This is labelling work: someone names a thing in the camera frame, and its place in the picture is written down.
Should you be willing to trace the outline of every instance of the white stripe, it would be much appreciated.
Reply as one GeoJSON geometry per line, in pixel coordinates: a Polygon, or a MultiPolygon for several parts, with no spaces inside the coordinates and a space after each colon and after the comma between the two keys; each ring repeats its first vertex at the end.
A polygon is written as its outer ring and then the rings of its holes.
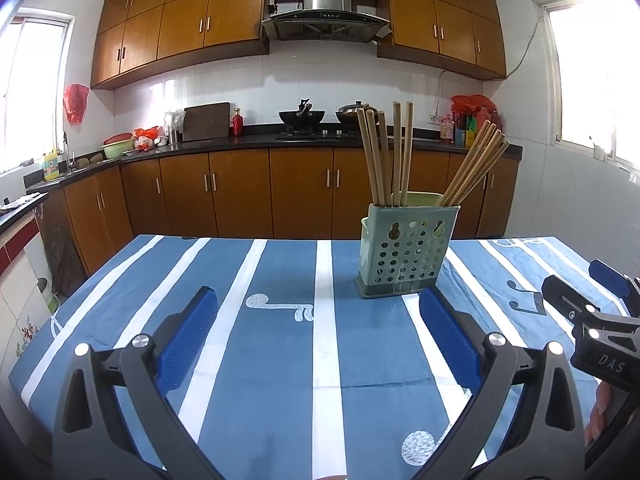
{"type": "Polygon", "coordinates": [[[507,315],[502,311],[500,306],[495,303],[494,299],[489,296],[486,290],[480,285],[475,276],[466,268],[466,265],[462,263],[462,260],[453,252],[451,247],[447,249],[447,260],[451,263],[454,270],[459,274],[460,278],[468,286],[469,290],[478,298],[478,301],[484,306],[485,310],[492,317],[494,323],[498,326],[500,332],[508,339],[508,341],[514,346],[526,347],[524,339],[520,336],[520,333],[516,330],[513,323],[509,320],[507,315]]]}
{"type": "Polygon", "coordinates": [[[314,298],[312,478],[346,476],[331,241],[319,240],[314,298]]]}
{"type": "Polygon", "coordinates": [[[182,401],[178,417],[196,442],[200,438],[202,423],[209,407],[211,393],[216,383],[231,329],[236,322],[240,307],[244,303],[247,289],[254,278],[255,269],[266,245],[267,240],[254,240],[251,249],[244,257],[244,262],[242,262],[225,301],[220,305],[216,320],[207,334],[207,339],[193,371],[193,377],[182,401]]]}
{"type": "MultiPolygon", "coordinates": [[[[495,248],[491,245],[491,242],[487,241],[487,240],[478,240],[480,242],[480,244],[482,245],[482,247],[484,247],[486,249],[486,251],[493,256],[499,264],[501,264],[501,266],[504,267],[504,269],[511,275],[513,276],[516,281],[520,284],[520,286],[526,290],[536,290],[536,288],[531,285],[531,283],[529,283],[527,281],[527,279],[520,273],[520,271],[518,269],[516,269],[513,264],[507,260],[507,258],[505,258],[502,254],[500,254],[498,251],[495,250],[495,248]]],[[[540,261],[539,263],[546,265],[542,259],[538,258],[540,261]]],[[[547,266],[547,268],[545,269],[545,272],[548,272],[549,274],[556,274],[556,272],[549,266],[547,266]]],[[[562,314],[560,314],[556,308],[551,305],[548,301],[544,300],[543,304],[545,306],[545,310],[546,312],[552,317],[552,319],[558,324],[558,326],[569,336],[569,339],[571,339],[571,341],[575,344],[575,337],[571,334],[571,330],[574,329],[574,326],[569,323],[562,314]]]]}
{"type": "Polygon", "coordinates": [[[620,314],[622,316],[628,316],[628,313],[625,310],[625,307],[622,306],[622,304],[620,303],[620,300],[616,296],[614,296],[608,288],[600,285],[590,275],[588,275],[580,267],[578,267],[576,264],[574,264],[567,256],[562,254],[557,248],[555,248],[551,243],[549,243],[548,240],[545,240],[544,238],[539,238],[539,240],[543,244],[545,244],[552,252],[554,252],[556,254],[556,256],[558,258],[560,258],[564,263],[566,263],[569,267],[571,267],[573,270],[575,270],[575,272],[580,274],[585,280],[590,282],[591,285],[593,285],[595,288],[597,288],[600,291],[601,294],[603,294],[604,296],[609,298],[611,301],[613,301],[616,304],[616,307],[618,308],[618,310],[620,311],[620,314]]]}
{"type": "Polygon", "coordinates": [[[124,348],[132,338],[144,330],[146,322],[149,321],[149,318],[156,311],[158,305],[164,300],[164,297],[169,293],[175,283],[184,274],[184,271],[191,265],[201,248],[203,248],[209,240],[211,240],[211,238],[199,238],[196,240],[196,243],[184,252],[180,260],[178,260],[178,263],[175,264],[166,278],[162,280],[162,283],[158,285],[158,288],[146,298],[145,303],[133,315],[122,331],[122,334],[120,334],[117,343],[113,346],[114,348],[124,348]]]}
{"type": "Polygon", "coordinates": [[[114,269],[111,269],[107,272],[107,275],[100,280],[100,282],[94,287],[89,295],[84,299],[82,304],[78,307],[78,309],[73,313],[69,321],[67,321],[60,331],[58,336],[53,340],[47,351],[41,357],[40,362],[36,365],[31,372],[31,376],[29,380],[24,385],[22,389],[22,393],[20,396],[22,397],[22,402],[25,405],[29,405],[31,400],[31,396],[36,391],[36,388],[40,384],[40,380],[44,376],[44,373],[49,368],[49,365],[53,361],[53,358],[56,356],[58,351],[62,348],[62,345],[65,341],[71,336],[75,328],[82,321],[82,318],[86,316],[86,314],[94,307],[94,305],[100,300],[101,297],[111,288],[111,286],[116,282],[116,280],[123,275],[123,273],[129,269],[132,264],[141,258],[144,254],[149,252],[162,238],[161,235],[156,235],[151,240],[149,240],[141,249],[138,250],[135,254],[132,254],[129,258],[124,260],[121,264],[119,264],[114,269]]]}
{"type": "MultiPolygon", "coordinates": [[[[453,377],[453,373],[451,373],[449,365],[447,365],[442,352],[440,352],[440,348],[438,348],[435,339],[420,315],[420,297],[417,294],[407,294],[402,297],[402,300],[409,312],[411,321],[414,322],[415,331],[418,333],[418,339],[424,351],[424,356],[427,358],[429,368],[431,368],[431,372],[435,378],[444,409],[449,417],[449,427],[447,429],[450,430],[450,427],[455,424],[460,417],[462,410],[465,409],[468,398],[462,390],[462,387],[460,387],[453,377]]],[[[483,449],[474,463],[474,467],[484,462],[486,462],[486,454],[483,449]]]]}

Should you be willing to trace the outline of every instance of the black countertop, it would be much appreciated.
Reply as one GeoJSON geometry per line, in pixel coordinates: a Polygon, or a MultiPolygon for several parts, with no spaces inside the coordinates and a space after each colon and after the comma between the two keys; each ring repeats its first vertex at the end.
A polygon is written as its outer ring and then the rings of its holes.
{"type": "Polygon", "coordinates": [[[37,197],[37,199],[20,206],[18,209],[14,209],[13,211],[9,211],[0,216],[0,235],[4,234],[9,227],[14,225],[20,218],[25,216],[29,211],[32,211],[35,207],[39,206],[42,202],[47,199],[47,194],[43,193],[42,196],[37,197]]]}
{"type": "MultiPolygon", "coordinates": [[[[112,166],[129,164],[139,160],[150,158],[163,158],[172,155],[193,155],[195,153],[226,152],[229,150],[250,150],[257,148],[361,148],[362,140],[358,137],[308,137],[288,136],[287,134],[255,134],[243,137],[221,137],[219,139],[196,140],[183,142],[171,146],[161,146],[149,152],[132,153],[121,158],[105,160],[98,164],[92,164],[82,170],[76,170],[71,174],[52,180],[40,182],[27,189],[27,193],[46,192],[58,187],[64,187],[78,180],[82,180],[92,174],[105,170],[112,166]]],[[[414,138],[414,150],[427,150],[430,152],[461,153],[468,152],[466,148],[457,148],[452,144],[439,140],[414,138]]],[[[522,160],[522,147],[512,144],[503,155],[504,158],[522,160]]]]}

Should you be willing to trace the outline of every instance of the green plastic utensil holder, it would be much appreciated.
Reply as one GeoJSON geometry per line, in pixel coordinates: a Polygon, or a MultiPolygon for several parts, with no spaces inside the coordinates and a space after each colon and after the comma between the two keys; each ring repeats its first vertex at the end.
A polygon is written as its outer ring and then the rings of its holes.
{"type": "Polygon", "coordinates": [[[411,294],[436,283],[460,210],[436,206],[440,197],[410,192],[406,207],[369,205],[356,278],[363,298],[411,294]]]}

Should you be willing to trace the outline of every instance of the range hood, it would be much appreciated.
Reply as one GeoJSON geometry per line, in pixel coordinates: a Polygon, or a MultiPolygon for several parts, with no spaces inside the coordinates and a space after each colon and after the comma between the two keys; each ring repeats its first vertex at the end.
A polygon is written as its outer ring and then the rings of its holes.
{"type": "Polygon", "coordinates": [[[270,40],[369,43],[391,33],[387,20],[352,12],[351,0],[303,0],[303,9],[272,14],[262,26],[270,40]]]}

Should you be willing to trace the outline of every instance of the table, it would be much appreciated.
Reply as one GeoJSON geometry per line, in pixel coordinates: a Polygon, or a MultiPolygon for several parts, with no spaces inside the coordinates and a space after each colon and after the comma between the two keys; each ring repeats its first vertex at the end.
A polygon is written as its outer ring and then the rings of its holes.
{"type": "MultiPolygon", "coordinates": [[[[58,311],[10,375],[52,428],[80,342],[103,350],[153,333],[203,285],[220,311],[184,383],[167,399],[228,479],[409,479],[469,398],[418,312],[418,295],[363,300],[359,242],[229,240],[142,235],[58,311]]],[[[515,345],[550,340],[573,352],[571,326],[542,300],[558,274],[603,312],[627,315],[555,238],[453,241],[437,287],[486,331],[515,345]]],[[[584,418],[596,380],[574,378],[584,418]]],[[[479,460],[494,456],[515,408],[512,388],[479,460]]],[[[123,414],[140,453],[158,465],[126,391],[123,414]]]]}

